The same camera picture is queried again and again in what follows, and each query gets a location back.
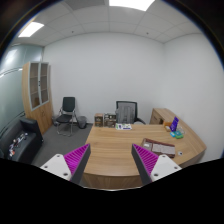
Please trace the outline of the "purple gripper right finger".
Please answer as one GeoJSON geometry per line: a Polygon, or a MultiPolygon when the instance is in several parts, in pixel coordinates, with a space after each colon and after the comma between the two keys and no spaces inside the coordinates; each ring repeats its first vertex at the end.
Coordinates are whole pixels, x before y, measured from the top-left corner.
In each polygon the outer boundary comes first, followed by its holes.
{"type": "Polygon", "coordinates": [[[133,144],[131,153],[143,185],[181,170],[181,167],[167,155],[156,155],[139,145],[133,144]]]}

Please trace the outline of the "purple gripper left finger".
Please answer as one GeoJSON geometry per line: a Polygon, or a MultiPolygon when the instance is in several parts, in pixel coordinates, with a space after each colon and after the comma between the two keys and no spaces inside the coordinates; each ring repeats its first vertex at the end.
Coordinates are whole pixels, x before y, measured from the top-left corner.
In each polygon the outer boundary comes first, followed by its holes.
{"type": "Polygon", "coordinates": [[[86,144],[65,155],[55,154],[41,169],[79,185],[90,154],[90,145],[86,144]]]}

